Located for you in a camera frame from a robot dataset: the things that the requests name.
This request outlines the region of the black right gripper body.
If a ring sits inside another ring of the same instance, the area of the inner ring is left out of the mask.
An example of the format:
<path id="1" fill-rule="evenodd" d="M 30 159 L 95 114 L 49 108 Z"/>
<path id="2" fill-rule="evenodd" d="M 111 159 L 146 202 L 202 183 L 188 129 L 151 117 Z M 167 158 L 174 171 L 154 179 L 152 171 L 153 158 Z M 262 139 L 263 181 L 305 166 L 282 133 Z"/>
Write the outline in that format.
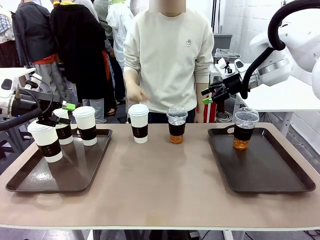
<path id="1" fill-rule="evenodd" d="M 222 75 L 223 95 L 229 97 L 243 90 L 243 81 L 239 73 L 232 75 Z"/>

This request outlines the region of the person's left hand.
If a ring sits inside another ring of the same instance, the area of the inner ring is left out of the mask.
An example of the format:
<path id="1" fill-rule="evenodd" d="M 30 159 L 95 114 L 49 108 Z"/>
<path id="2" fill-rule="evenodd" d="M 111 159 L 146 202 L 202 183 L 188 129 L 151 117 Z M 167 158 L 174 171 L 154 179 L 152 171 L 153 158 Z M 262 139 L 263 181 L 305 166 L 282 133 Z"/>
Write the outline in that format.
<path id="1" fill-rule="evenodd" d="M 195 123 L 204 123 L 204 109 L 205 106 L 202 103 L 199 103 L 195 110 L 195 117 L 194 122 Z"/>

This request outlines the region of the person's right hand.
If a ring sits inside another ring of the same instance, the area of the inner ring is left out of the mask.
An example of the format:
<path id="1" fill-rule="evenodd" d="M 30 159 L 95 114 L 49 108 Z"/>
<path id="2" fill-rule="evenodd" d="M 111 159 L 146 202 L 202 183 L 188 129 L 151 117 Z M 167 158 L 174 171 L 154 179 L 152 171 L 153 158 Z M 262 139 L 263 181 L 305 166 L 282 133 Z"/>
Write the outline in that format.
<path id="1" fill-rule="evenodd" d="M 127 81 L 126 83 L 127 98 L 133 102 L 145 102 L 150 98 L 145 91 L 135 82 Z"/>

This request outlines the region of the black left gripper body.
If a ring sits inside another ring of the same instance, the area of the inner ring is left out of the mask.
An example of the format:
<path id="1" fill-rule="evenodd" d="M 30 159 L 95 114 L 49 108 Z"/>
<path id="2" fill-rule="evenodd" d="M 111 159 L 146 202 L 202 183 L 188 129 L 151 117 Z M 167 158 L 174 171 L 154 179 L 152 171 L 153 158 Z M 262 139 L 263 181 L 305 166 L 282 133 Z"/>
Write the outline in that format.
<path id="1" fill-rule="evenodd" d="M 33 112 L 36 117 L 40 117 L 43 111 L 37 98 L 38 95 L 38 92 L 33 90 L 16 90 L 13 95 L 10 114 L 13 117 L 20 117 Z"/>

